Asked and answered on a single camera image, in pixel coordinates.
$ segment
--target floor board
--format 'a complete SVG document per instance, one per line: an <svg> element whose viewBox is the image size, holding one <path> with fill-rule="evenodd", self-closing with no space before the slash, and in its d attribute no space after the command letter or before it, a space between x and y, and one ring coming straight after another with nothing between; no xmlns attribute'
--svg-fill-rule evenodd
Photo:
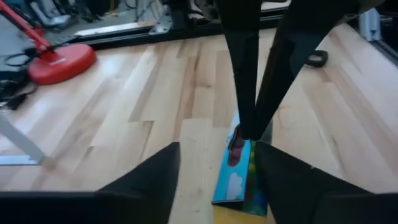
<svg viewBox="0 0 398 224"><path fill-rule="evenodd" d="M273 35L261 31L260 75ZM273 145L372 192L398 190L398 69L346 25L320 48L330 61L303 68L275 114ZM223 36L100 51L86 73L6 114L49 158L0 167L0 189L95 190L180 141L170 223L211 223L235 108ZM19 153L2 137L0 151Z"/></svg>

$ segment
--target wooden floor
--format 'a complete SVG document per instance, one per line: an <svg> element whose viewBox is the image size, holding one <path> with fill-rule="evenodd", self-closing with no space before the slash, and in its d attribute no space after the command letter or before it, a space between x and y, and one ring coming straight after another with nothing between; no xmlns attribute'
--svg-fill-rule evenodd
<svg viewBox="0 0 398 224"><path fill-rule="evenodd" d="M258 80L273 35L261 32ZM273 145L370 191L398 190L398 69L346 25L320 48L328 65L302 70L275 115ZM180 141L170 223L212 223L235 108L223 36L100 51L89 71L7 114L50 158L0 167L0 189L95 190ZM1 137L0 150L18 153Z"/></svg>

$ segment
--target white metal leg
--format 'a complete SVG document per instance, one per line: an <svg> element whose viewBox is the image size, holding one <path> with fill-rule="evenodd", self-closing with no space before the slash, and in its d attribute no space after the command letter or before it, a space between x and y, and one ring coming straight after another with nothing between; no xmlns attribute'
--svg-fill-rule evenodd
<svg viewBox="0 0 398 224"><path fill-rule="evenodd" d="M0 156L0 166L40 165L44 158L42 150L2 114L0 114L0 134L7 137L26 154L23 156Z"/></svg>
<svg viewBox="0 0 398 224"><path fill-rule="evenodd" d="M367 41L381 40L380 15L375 8L359 16L359 33Z"/></svg>

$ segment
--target red base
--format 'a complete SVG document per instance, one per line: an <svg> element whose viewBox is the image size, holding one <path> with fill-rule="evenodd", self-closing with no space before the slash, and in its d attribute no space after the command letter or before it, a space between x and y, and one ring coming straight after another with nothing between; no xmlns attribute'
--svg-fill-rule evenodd
<svg viewBox="0 0 398 224"><path fill-rule="evenodd" d="M96 61L94 50L84 44L69 45L55 50L53 60L38 58L28 66L31 79L39 85L51 85L73 78L89 69Z"/></svg>

